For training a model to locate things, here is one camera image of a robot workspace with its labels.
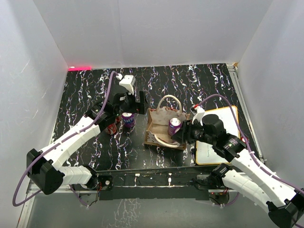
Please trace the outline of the red cola can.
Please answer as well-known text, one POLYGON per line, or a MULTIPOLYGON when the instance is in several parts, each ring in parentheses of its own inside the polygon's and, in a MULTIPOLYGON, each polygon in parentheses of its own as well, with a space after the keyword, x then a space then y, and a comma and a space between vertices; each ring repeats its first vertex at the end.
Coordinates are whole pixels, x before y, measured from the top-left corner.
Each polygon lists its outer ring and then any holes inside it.
POLYGON ((121 121, 121 117, 120 116, 116 117, 114 123, 107 126, 105 132, 109 135, 115 134, 117 132, 117 125, 120 123, 120 121, 121 121))

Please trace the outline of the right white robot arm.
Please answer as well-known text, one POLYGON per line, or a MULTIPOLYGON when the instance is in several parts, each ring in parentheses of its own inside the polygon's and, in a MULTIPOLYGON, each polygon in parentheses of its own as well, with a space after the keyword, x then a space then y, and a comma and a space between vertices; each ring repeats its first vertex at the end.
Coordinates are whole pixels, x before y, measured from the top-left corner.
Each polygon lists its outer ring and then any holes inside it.
POLYGON ((171 139, 180 144, 199 141, 212 145, 215 153, 228 162, 212 171, 212 184, 247 197, 264 209, 278 227, 292 228, 303 216, 304 190, 279 178, 259 161, 247 142, 226 132, 217 115, 183 121, 171 139))

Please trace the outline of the purple Fanta can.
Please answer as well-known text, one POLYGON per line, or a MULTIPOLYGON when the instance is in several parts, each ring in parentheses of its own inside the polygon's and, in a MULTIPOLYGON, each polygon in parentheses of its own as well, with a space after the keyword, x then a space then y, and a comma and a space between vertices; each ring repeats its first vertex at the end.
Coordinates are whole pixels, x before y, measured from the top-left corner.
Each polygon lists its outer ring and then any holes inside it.
POLYGON ((135 125, 134 114, 122 113, 123 124, 126 128, 132 128, 135 125))
POLYGON ((181 125, 182 125, 182 121, 180 118, 178 117, 171 118, 168 123, 168 134, 174 135, 176 131, 180 129, 181 125))

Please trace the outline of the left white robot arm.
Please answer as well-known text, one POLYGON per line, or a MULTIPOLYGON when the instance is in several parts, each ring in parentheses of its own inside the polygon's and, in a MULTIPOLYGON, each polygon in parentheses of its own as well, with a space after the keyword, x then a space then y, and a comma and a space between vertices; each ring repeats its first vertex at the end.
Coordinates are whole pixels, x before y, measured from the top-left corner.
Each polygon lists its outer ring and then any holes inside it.
POLYGON ((65 167, 63 164, 81 146, 96 137, 109 125, 115 123, 123 113, 146 114, 148 102, 144 91, 140 99, 129 92, 117 93, 107 102, 97 101, 80 121, 54 143, 37 151, 27 153, 26 175, 46 195, 52 194, 62 185, 80 184, 92 190, 98 184, 94 170, 85 166, 65 167))

